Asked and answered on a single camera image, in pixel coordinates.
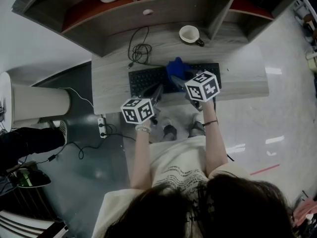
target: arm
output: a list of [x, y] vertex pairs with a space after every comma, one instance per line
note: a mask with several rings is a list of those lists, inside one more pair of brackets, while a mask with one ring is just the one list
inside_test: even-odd
[[[150, 127], [150, 120], [144, 125]], [[147, 190], [152, 187], [149, 136], [145, 131], [137, 131], [131, 188]]]
[[[203, 103], [204, 121], [217, 120], [216, 113], [214, 111], [213, 102], [208, 101]], [[219, 126], [217, 122], [213, 122], [205, 127], [206, 129], [206, 168], [207, 175], [220, 167], [223, 164], [228, 163], [228, 157], [226, 148], [220, 134]]]

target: black wristband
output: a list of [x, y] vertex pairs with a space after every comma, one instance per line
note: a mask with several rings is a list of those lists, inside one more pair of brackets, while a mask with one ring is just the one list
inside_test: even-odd
[[214, 121], [210, 121], [210, 122], [206, 122], [203, 124], [203, 127], [206, 127], [207, 125], [213, 123], [213, 122], [218, 122], [218, 120], [214, 120]]

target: blue glove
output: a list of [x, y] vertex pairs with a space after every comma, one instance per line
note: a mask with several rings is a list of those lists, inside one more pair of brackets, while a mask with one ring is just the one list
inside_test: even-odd
[[190, 67], [188, 64], [183, 63], [181, 58], [175, 58], [175, 61], [170, 61], [166, 67], [168, 79], [172, 82], [171, 76], [174, 75], [180, 79], [185, 80], [185, 71], [189, 70]]

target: white t-shirt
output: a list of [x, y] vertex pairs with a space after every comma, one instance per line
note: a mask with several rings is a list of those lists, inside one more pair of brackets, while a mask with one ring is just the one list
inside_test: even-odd
[[[151, 144], [153, 186], [168, 183], [173, 188], [181, 188], [184, 194], [191, 197], [200, 182], [207, 182], [219, 172], [250, 178], [249, 174], [233, 163], [218, 167], [209, 177], [206, 177], [205, 147], [205, 136]], [[142, 192], [143, 190], [139, 189], [123, 189], [107, 193], [99, 211], [92, 238], [103, 238], [108, 227], [121, 217], [131, 201]]]

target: bracelet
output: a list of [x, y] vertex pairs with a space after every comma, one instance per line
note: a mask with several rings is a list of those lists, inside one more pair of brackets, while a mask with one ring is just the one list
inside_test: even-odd
[[203, 127], [205, 127], [205, 126], [207, 126], [207, 125], [209, 125], [209, 124], [211, 124], [211, 123], [213, 123], [213, 122], [218, 122], [218, 120], [214, 120], [214, 121], [206, 122], [206, 123], [204, 123], [204, 124], [203, 124]]
[[144, 132], [147, 132], [148, 134], [150, 134], [152, 131], [150, 127], [147, 127], [143, 124], [135, 126], [135, 130], [136, 131], [144, 131]]

